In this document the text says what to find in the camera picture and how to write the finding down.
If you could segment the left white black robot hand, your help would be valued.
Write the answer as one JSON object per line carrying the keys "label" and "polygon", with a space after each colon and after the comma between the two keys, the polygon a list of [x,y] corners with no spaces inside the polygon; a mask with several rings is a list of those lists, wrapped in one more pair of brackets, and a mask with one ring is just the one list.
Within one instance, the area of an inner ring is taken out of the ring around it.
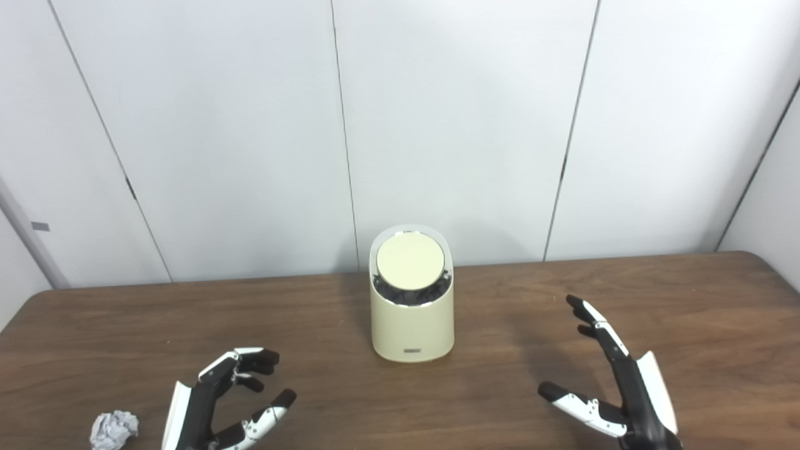
{"label": "left white black robot hand", "polygon": [[254,393],[264,390],[254,374],[271,375],[280,355],[263,347],[237,347],[226,351],[197,375],[189,387],[176,382],[167,415],[163,449],[251,449],[288,413],[297,399],[285,389],[272,402],[247,419],[214,432],[216,403],[234,386]]}

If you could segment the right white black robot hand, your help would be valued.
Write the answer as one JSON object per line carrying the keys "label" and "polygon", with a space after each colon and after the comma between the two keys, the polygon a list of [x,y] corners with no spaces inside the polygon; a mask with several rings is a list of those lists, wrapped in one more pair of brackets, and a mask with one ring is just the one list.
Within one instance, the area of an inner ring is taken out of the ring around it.
{"label": "right white black robot hand", "polygon": [[566,296],[566,302],[582,321],[578,332],[602,348],[622,404],[615,406],[549,381],[540,383],[538,395],[584,426],[617,439],[622,449],[682,449],[674,405],[654,353],[646,351],[635,359],[593,305],[573,294]]}

